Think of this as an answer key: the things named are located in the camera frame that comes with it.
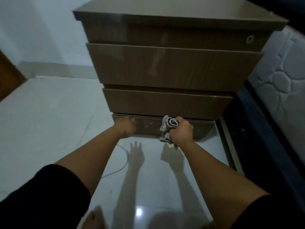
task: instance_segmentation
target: chest of drawers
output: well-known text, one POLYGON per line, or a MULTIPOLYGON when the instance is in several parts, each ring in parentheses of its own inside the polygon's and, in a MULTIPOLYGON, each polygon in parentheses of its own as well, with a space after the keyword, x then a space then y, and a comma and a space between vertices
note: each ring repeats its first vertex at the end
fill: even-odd
POLYGON ((287 23, 246 0, 93 0, 74 11, 116 119, 159 134, 164 115, 205 136, 287 23))

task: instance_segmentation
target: rag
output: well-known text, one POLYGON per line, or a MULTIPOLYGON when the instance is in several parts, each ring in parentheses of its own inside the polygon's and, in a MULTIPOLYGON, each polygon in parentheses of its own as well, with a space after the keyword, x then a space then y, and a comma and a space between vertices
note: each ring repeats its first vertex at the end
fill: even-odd
POLYGON ((165 116, 163 117, 162 126, 160 131, 162 132, 160 141, 173 144, 173 141, 170 138, 170 130, 177 128, 179 123, 173 117, 165 116))

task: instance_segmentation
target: person's right arm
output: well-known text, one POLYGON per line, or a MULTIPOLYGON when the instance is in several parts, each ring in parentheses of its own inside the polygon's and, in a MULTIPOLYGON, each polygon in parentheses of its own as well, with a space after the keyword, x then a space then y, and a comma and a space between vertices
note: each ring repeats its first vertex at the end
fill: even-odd
POLYGON ((229 228, 256 199, 268 193, 223 164, 193 141, 193 126, 177 117, 170 131, 193 171, 199 189, 218 228, 229 228))

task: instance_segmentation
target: bright light spot on floor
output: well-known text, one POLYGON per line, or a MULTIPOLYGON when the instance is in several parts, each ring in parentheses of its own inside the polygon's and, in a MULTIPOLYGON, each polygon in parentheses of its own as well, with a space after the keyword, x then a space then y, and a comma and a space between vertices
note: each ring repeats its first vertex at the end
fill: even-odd
POLYGON ((137 208, 137 211, 135 213, 136 216, 141 216, 142 215, 142 209, 141 208, 137 208))

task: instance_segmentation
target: black shirt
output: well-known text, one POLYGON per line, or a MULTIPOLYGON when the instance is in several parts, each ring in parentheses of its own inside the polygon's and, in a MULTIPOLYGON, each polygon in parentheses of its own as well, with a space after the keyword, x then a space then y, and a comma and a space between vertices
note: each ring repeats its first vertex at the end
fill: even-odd
MULTIPOLYGON (((89 190, 60 165, 42 168, 0 202, 1 228, 76 228, 90 204, 89 190)), ((254 201, 231 228, 301 227, 300 214, 271 195, 254 201)))

